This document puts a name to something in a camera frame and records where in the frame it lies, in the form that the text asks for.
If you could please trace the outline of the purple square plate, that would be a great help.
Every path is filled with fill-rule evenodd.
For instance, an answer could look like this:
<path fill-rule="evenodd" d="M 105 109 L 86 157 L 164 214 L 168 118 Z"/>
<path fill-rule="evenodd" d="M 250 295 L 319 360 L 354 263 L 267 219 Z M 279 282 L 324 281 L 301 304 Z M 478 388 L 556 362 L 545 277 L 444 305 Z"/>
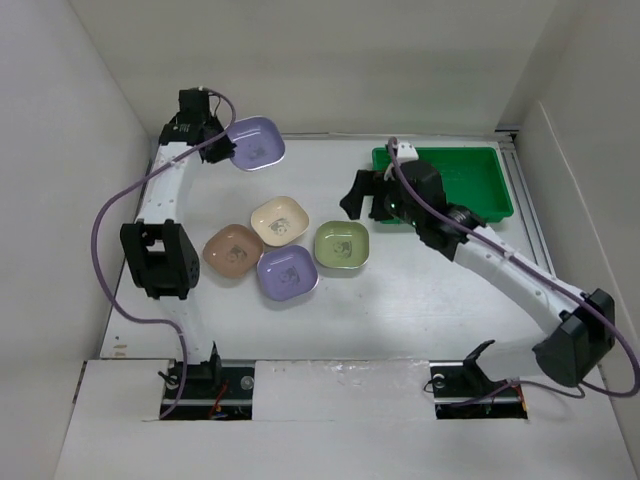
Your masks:
<path fill-rule="evenodd" d="M 287 245 L 265 253 L 257 263 L 263 293 L 283 302 L 311 292 L 319 273 L 310 252 L 300 245 Z"/>
<path fill-rule="evenodd" d="M 276 124 L 264 116 L 238 120 L 228 130 L 235 144 L 231 163 L 251 172 L 280 162 L 286 152 L 285 142 Z"/>

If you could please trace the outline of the green square plate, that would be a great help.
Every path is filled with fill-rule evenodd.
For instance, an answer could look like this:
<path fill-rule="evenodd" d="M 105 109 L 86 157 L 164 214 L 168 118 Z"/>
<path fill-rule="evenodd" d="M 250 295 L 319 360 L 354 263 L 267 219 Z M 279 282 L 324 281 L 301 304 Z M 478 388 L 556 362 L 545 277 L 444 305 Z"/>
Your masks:
<path fill-rule="evenodd" d="M 325 222 L 316 230 L 314 254 L 316 260 L 327 268 L 361 268 L 370 255 L 369 232 L 358 222 Z"/>

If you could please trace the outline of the cream square plate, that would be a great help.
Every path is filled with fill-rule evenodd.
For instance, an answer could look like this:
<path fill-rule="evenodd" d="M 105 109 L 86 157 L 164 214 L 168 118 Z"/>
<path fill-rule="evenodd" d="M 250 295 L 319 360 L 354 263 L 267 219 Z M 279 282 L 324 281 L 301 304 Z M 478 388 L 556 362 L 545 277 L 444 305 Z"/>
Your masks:
<path fill-rule="evenodd" d="M 256 208 L 250 218 L 255 233 L 270 247 L 282 247 L 303 235 L 309 215 L 291 197 L 278 196 Z"/>

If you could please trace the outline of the pink square plate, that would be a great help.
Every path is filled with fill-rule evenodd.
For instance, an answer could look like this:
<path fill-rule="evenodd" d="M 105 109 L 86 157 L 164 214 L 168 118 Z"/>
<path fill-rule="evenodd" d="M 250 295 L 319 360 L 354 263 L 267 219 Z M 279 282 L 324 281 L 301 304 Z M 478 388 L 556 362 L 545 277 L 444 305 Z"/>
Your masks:
<path fill-rule="evenodd" d="M 257 234 L 244 225 L 230 224 L 206 242 L 202 256 L 221 276 L 239 279 L 257 265 L 263 253 L 264 244 Z"/>

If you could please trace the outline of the purple square plate front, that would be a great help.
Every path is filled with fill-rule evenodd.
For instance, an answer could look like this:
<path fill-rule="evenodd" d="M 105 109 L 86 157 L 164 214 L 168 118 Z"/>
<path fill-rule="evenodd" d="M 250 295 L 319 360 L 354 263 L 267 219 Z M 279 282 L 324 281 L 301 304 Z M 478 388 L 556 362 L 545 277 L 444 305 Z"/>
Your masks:
<path fill-rule="evenodd" d="M 311 292 L 319 273 L 310 252 L 300 245 L 287 245 L 265 253 L 257 263 L 263 293 L 283 302 Z"/>

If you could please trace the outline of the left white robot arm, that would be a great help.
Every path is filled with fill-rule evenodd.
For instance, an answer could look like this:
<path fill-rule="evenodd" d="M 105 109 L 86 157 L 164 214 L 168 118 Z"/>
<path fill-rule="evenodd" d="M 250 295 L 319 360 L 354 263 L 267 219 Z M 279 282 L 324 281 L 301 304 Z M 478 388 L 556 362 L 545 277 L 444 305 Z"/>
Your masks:
<path fill-rule="evenodd" d="M 162 129 L 153 178 L 146 182 L 136 219 L 120 229 L 120 241 L 134 285 L 177 326 L 180 354 L 166 378 L 184 382 L 201 396 L 216 394 L 223 385 L 221 359 L 206 334 L 195 287 L 200 256 L 183 224 L 189 193 L 201 167 L 229 157 L 231 142 L 211 99 L 224 97 L 205 88 L 181 90 L 179 109 Z"/>

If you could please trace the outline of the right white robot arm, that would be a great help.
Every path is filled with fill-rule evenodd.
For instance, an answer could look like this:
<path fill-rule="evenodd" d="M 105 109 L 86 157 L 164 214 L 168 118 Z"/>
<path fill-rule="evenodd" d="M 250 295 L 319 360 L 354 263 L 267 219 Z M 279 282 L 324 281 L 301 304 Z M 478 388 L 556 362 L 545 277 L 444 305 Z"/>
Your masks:
<path fill-rule="evenodd" d="M 340 201 L 350 219 L 360 218 L 365 197 L 372 199 L 371 219 L 410 225 L 428 248 L 489 282 L 538 325 L 539 335 L 521 343 L 498 344 L 489 338 L 455 361 L 464 395 L 487 396 L 528 375 L 544 375 L 565 389 L 580 388 L 614 347 L 612 297 L 553 279 L 517 253 L 478 214 L 447 199 L 431 164 L 411 159 L 384 172 L 358 171 Z"/>

